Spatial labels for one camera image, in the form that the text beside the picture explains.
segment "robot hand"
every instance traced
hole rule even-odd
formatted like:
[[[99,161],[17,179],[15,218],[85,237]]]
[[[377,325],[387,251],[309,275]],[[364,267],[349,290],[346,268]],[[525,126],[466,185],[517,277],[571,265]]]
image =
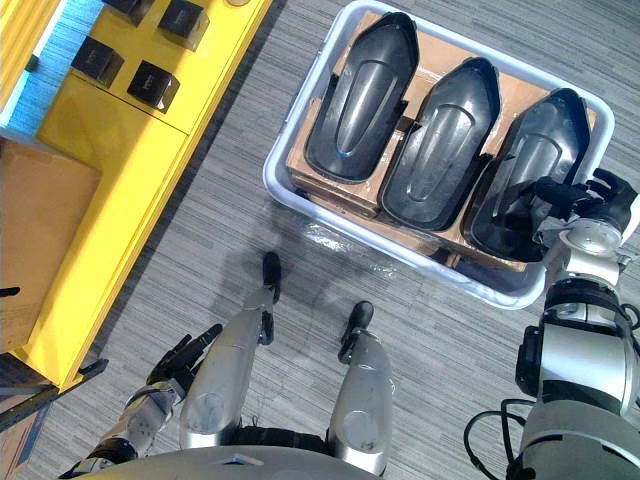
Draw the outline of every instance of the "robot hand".
[[[147,377],[147,385],[174,379],[186,395],[198,371],[199,365],[196,365],[196,362],[220,332],[222,332],[222,325],[217,323],[194,340],[191,340],[191,335],[185,335],[153,367]]]
[[[551,216],[568,221],[572,215],[607,223],[622,235],[622,243],[640,221],[640,201],[633,187],[619,176],[601,168],[585,184],[565,185],[551,177],[540,178],[535,195],[554,208]]]

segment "plastic tray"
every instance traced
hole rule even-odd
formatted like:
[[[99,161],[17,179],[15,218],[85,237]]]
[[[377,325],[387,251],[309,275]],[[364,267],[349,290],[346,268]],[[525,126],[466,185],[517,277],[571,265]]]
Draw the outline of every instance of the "plastic tray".
[[[344,51],[367,11],[383,14],[400,10],[381,2],[359,0],[350,3],[338,13],[287,114],[280,134],[267,156],[263,170],[263,180],[267,190],[279,202],[308,215],[315,221],[384,252],[420,270],[425,275],[452,285],[491,305],[510,310],[530,305],[544,288],[544,267],[542,264],[531,264],[524,272],[512,272],[464,260],[455,269],[451,269],[294,193],[296,187],[286,168],[289,150],[307,114],[309,101],[323,95],[333,65]],[[416,22],[418,30],[488,58],[503,73],[521,78],[547,90],[561,87],[574,89],[596,114],[591,132],[591,143],[576,176],[576,181],[581,182],[591,176],[593,170],[599,165],[613,133],[613,112],[604,101],[590,92],[505,53],[424,19],[410,16]]]

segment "black box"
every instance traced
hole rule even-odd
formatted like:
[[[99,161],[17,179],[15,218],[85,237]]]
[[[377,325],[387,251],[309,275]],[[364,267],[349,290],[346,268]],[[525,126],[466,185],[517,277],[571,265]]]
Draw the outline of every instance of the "black box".
[[[179,86],[180,82],[171,73],[143,60],[127,93],[166,113]]]
[[[203,7],[187,0],[171,0],[158,28],[172,42],[195,51],[208,25]]]
[[[123,62],[113,48],[86,37],[71,66],[109,88]]]

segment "silver robot limb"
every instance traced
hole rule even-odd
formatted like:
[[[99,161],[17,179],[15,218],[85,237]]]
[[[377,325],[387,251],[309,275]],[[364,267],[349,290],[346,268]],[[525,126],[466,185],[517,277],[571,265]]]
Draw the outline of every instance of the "silver robot limb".
[[[391,448],[391,365],[378,338],[360,331],[338,395],[328,441],[332,455],[380,475]]]
[[[256,290],[209,349],[180,415],[181,448],[225,445],[233,437],[240,425],[256,347],[268,335],[274,290],[268,285]]]

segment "black cable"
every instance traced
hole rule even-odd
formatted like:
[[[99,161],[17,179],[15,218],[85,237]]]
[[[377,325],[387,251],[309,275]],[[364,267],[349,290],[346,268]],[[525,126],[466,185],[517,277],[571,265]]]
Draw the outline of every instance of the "black cable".
[[[535,402],[532,402],[531,400],[524,400],[521,398],[505,398],[500,403],[500,413],[501,413],[500,420],[502,422],[502,440],[504,443],[504,451],[507,454],[507,461],[509,462],[509,464],[511,464],[515,460],[515,458],[513,456],[513,448],[511,447],[511,435],[509,434],[509,422],[507,421],[507,417],[508,417],[507,406],[509,405],[528,405],[532,407],[533,405],[535,405]]]
[[[629,320],[629,323],[631,324],[631,330],[637,330],[638,328],[640,328],[640,310],[638,309],[638,307],[630,303],[623,303],[622,305],[620,305],[620,308],[625,312],[626,314],[625,316],[627,317],[627,319]],[[627,310],[631,310],[635,315],[636,317],[635,323],[631,321],[631,317],[629,317],[629,314],[626,313]]]
[[[471,449],[471,444],[469,443],[469,434],[471,433],[471,429],[473,428],[473,426],[479,420],[485,417],[493,417],[493,416],[502,417],[503,415],[505,415],[508,418],[511,418],[512,420],[515,420],[522,426],[524,426],[524,424],[526,423],[526,420],[519,415],[515,415],[509,412],[506,412],[506,414],[503,414],[501,411],[498,411],[498,410],[487,410],[486,412],[481,412],[477,414],[475,417],[469,420],[469,423],[467,423],[467,426],[464,429],[464,434],[462,437],[464,441],[464,448],[467,451],[467,455],[469,455],[469,460],[471,461],[473,466],[476,467],[478,470],[480,470],[487,478],[490,478],[491,480],[500,480],[500,479],[496,477],[494,474],[492,474],[489,470],[487,470],[487,467],[484,466],[484,463],[482,463],[482,461],[473,453],[473,450]]]

